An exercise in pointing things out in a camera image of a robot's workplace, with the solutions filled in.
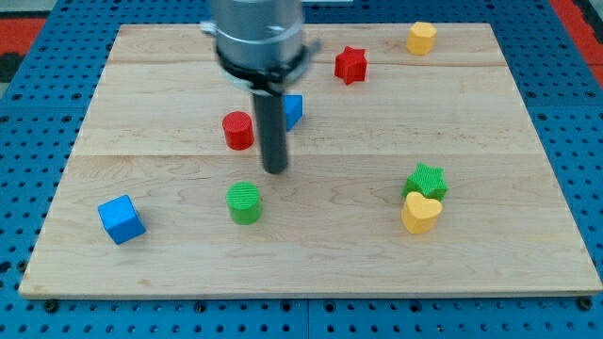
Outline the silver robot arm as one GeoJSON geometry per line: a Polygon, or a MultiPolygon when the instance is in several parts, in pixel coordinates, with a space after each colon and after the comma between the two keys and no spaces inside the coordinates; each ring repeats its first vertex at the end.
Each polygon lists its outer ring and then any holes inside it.
{"type": "Polygon", "coordinates": [[[210,0],[202,31],[215,39],[218,62],[239,89],[280,96],[298,82],[322,47],[304,37],[299,0],[210,0]]]}

